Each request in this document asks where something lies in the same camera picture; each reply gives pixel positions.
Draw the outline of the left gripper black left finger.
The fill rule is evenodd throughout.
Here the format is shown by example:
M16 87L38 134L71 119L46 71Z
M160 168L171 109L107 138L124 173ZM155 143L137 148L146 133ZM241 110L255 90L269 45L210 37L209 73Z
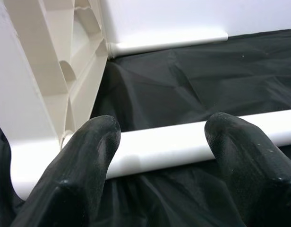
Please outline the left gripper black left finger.
M88 120L45 169L11 226L91 226L120 139L113 116Z

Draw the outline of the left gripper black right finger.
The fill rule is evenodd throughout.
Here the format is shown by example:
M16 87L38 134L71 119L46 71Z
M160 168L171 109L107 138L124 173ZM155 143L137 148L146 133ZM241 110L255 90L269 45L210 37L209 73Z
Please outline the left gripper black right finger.
M227 113L205 138L248 227L291 227L291 160L256 125Z

